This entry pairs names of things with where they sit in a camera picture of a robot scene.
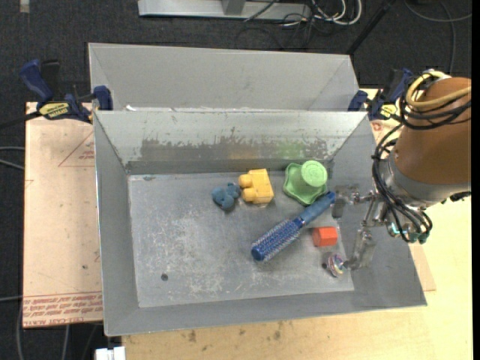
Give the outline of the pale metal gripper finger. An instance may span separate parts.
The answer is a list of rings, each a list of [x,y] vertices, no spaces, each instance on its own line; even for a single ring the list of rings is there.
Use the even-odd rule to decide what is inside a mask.
[[[362,228],[355,235],[352,255],[346,260],[347,269],[363,269],[371,266],[376,240],[369,229]]]
[[[360,194],[357,187],[336,187],[334,193],[335,201],[331,210],[333,217],[342,217],[347,205],[358,205],[366,201],[366,197]]]

